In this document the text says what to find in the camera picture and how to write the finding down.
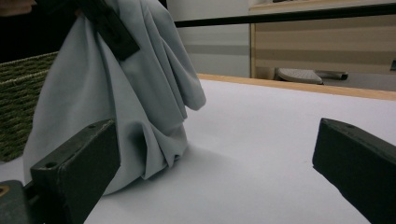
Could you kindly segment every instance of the wooden edge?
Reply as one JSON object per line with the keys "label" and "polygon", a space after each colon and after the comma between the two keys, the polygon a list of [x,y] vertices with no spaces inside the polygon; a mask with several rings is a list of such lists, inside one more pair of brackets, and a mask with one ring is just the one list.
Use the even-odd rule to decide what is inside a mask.
{"label": "wooden edge", "polygon": [[246,77],[226,77],[226,76],[209,75],[209,74],[198,74],[198,78],[203,80],[232,82],[232,83],[288,89],[295,91],[310,91],[310,92],[326,93],[333,95],[344,95],[344,96],[354,96],[354,97],[370,98],[377,100],[396,101],[396,91],[374,91],[374,90],[364,90],[364,89],[356,89],[356,88],[322,86],[322,85],[314,85],[314,84],[283,82],[283,81],[246,78]]}
{"label": "wooden edge", "polygon": [[268,9],[284,9],[284,8],[294,8],[297,7],[334,7],[336,5],[351,5],[351,6],[359,6],[364,4],[364,2],[360,0],[310,0],[310,1],[286,1],[279,3],[261,3],[256,6],[253,6],[249,9],[249,11],[263,11]]}

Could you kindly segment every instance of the crumpled cloth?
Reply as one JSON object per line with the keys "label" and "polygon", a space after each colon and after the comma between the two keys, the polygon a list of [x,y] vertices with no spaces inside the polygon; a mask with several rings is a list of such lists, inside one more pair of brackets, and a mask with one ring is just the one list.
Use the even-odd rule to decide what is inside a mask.
{"label": "crumpled cloth", "polygon": [[149,178],[187,148],[185,106],[198,110],[205,94],[177,28],[158,0],[109,0],[140,50],[118,61],[81,15],[54,62],[35,109],[24,153],[30,167],[86,126],[116,119],[120,169],[105,194]]}

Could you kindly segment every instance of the brown wooden surface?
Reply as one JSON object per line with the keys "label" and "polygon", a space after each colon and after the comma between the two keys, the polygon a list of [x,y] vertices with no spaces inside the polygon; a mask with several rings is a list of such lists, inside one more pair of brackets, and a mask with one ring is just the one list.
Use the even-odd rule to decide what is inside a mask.
{"label": "brown wooden surface", "polygon": [[334,87],[334,86],[321,86],[321,85],[313,85],[313,84],[302,84],[302,83],[246,78],[246,77],[226,77],[226,76],[217,76],[217,75],[209,75],[209,74],[198,74],[198,77],[203,80],[232,82],[232,83],[264,86],[271,88],[296,90],[296,91],[311,91],[311,92],[327,93],[334,95],[345,95],[345,96],[355,96],[362,98],[396,101],[396,91],[374,91],[374,90],[364,90],[364,89]]}
{"label": "brown wooden surface", "polygon": [[293,9],[307,9],[307,8],[332,8],[332,7],[354,7],[361,6],[368,3],[372,4],[381,4],[387,1],[381,0],[305,0],[305,1],[287,1],[287,2],[279,2],[276,4],[273,3],[262,3],[256,6],[251,7],[250,12],[254,11],[263,11],[270,9],[285,9],[285,8],[293,8]]}
{"label": "brown wooden surface", "polygon": [[252,77],[271,67],[396,75],[396,15],[260,23],[251,36]]}

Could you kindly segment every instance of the draped fabric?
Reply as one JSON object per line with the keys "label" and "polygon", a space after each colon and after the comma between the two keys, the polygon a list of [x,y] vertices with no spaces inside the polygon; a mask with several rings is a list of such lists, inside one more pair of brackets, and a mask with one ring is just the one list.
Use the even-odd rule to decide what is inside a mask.
{"label": "draped fabric", "polygon": [[183,155],[185,106],[205,104],[191,61],[158,0],[111,0],[140,50],[118,61],[81,15],[54,62],[24,154],[29,169],[84,127],[116,119],[121,165],[105,194],[149,178]]}

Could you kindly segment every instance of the cabinet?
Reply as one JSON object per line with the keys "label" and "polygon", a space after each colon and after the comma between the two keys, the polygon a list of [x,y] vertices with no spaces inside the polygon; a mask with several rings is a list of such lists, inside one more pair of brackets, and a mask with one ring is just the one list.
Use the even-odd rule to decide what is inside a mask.
{"label": "cabinet", "polygon": [[[340,7],[340,2],[359,3],[283,2],[258,5],[250,13]],[[396,15],[251,24],[250,75],[272,79],[277,67],[396,75],[390,69],[396,59],[395,36]]]}

